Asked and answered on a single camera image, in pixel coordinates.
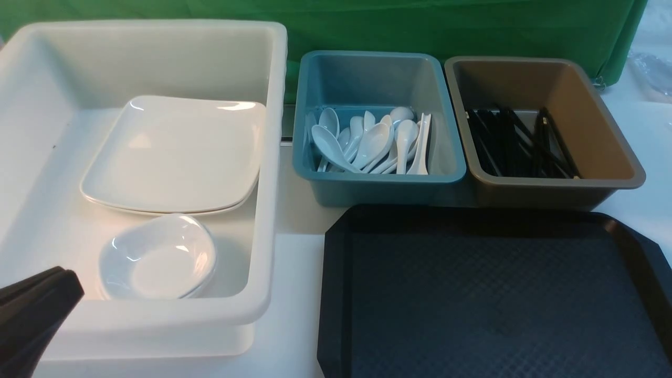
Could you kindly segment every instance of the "black object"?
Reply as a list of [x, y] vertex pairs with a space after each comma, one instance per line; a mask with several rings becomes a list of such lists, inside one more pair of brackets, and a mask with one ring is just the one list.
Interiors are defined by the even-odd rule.
[[325, 378], [672, 377], [672, 271], [597, 213], [356, 206], [325, 236]]
[[60, 266], [0, 289], [0, 378], [28, 378], [56, 331], [84, 295]]
[[[576, 164], [546, 108], [539, 111], [532, 133], [511, 108], [497, 104], [495, 107], [499, 110], [497, 115], [483, 109], [477, 112], [467, 110], [478, 160], [486, 173], [492, 174], [492, 167], [497, 166], [500, 174], [493, 176], [580, 178]], [[551, 139], [557, 142], [561, 157], [551, 151]]]

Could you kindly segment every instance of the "tan plastic bin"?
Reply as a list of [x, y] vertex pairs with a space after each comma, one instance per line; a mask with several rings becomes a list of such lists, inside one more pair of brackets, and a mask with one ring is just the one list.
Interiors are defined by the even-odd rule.
[[[616, 121], [583, 70], [561, 59], [458, 56], [446, 79], [479, 206], [591, 210], [618, 189], [646, 178]], [[466, 109], [494, 103], [527, 114], [546, 107], [582, 177], [497, 177], [478, 160]]]

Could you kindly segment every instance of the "green tablecloth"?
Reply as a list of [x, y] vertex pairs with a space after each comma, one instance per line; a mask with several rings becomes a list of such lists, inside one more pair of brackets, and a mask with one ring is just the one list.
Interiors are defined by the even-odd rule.
[[0, 0], [0, 34], [53, 20], [272, 20], [289, 33], [286, 102], [312, 50], [547, 56], [615, 83], [646, 0]]

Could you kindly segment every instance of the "utensil bin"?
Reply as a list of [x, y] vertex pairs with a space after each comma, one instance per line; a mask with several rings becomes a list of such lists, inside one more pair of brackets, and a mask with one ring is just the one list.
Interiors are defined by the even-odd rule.
[[[576, 64], [562, 59], [455, 57], [445, 63], [466, 161], [479, 206], [591, 210], [646, 175], [616, 121]], [[549, 109], [580, 180], [497, 177], [481, 167], [465, 111]]]
[[[310, 141], [310, 128], [323, 109], [336, 111], [342, 130], [365, 110], [380, 120], [396, 106], [409, 106], [418, 117], [432, 115], [429, 175], [317, 172], [320, 155]], [[306, 54], [299, 74], [292, 160], [323, 206], [432, 204], [454, 197], [466, 163], [440, 63], [428, 55], [400, 52]]]

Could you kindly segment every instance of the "table surface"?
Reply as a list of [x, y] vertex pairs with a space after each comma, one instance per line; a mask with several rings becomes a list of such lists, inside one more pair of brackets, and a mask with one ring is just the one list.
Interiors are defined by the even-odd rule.
[[[639, 43], [638, 50], [672, 59], [672, 45]], [[660, 244], [672, 261], [672, 104], [646, 101], [631, 67], [602, 95], [647, 173], [637, 190], [615, 193], [596, 209]], [[319, 323], [324, 232], [345, 209], [326, 209], [315, 201], [308, 182], [291, 166], [291, 146], [281, 148], [272, 299], [255, 324], [254, 345], [236, 357], [40, 363], [35, 377], [287, 377], [322, 373], [315, 357]]]

